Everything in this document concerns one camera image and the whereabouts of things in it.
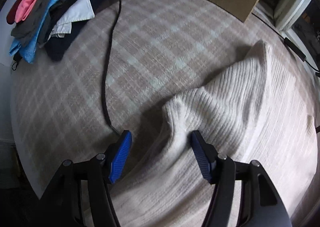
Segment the white folded garment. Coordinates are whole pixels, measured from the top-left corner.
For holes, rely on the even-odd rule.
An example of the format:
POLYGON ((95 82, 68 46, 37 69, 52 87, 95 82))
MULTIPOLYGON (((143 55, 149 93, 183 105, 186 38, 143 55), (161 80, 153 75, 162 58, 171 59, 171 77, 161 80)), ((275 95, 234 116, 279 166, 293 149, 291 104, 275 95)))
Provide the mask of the white folded garment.
POLYGON ((37 36, 39 43, 56 34, 71 33, 71 23, 95 17, 90 0, 50 0, 37 36))

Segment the dark grey folded garment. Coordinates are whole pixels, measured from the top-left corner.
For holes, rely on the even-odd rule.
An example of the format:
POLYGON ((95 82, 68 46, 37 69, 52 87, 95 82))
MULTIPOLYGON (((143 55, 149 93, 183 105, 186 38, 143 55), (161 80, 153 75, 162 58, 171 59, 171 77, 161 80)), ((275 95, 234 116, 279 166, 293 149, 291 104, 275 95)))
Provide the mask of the dark grey folded garment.
POLYGON ((36 33, 50 1, 51 0, 37 0, 28 17, 24 21, 16 23, 16 27, 11 31, 11 36, 23 47, 29 44, 29 41, 31 41, 36 33))

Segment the cream ribbed knit sweater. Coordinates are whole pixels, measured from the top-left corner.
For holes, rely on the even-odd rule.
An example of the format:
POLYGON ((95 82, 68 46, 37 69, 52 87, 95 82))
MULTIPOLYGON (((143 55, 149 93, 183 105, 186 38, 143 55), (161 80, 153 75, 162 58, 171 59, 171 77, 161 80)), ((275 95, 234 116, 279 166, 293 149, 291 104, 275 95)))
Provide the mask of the cream ribbed knit sweater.
POLYGON ((121 226, 202 224, 213 187, 187 140, 193 130, 231 159, 260 161, 293 215, 316 174, 315 119, 269 44, 258 41, 207 85, 174 96, 162 114, 159 136, 112 188, 121 226))

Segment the pink plaid woven mat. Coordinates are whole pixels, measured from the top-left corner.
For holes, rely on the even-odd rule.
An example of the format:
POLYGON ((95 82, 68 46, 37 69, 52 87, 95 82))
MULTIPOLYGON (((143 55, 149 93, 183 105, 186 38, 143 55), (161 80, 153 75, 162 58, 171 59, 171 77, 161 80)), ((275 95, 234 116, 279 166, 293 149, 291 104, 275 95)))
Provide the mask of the pink plaid woven mat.
MULTIPOLYGON (((63 160, 89 159, 116 140, 104 122, 100 84, 117 9, 113 5, 89 21, 60 62, 38 51, 32 64, 22 62, 11 74, 15 142, 38 195, 63 160)), ((163 106, 184 91, 207 85, 225 68, 242 61, 258 41, 269 44, 295 77, 316 128, 319 101, 312 75, 255 16, 240 22, 207 0, 123 1, 106 80, 112 124, 133 134, 120 181, 161 133, 163 106)), ((319 135, 316 137, 316 174, 289 215, 293 226, 300 226, 319 201, 319 135)))

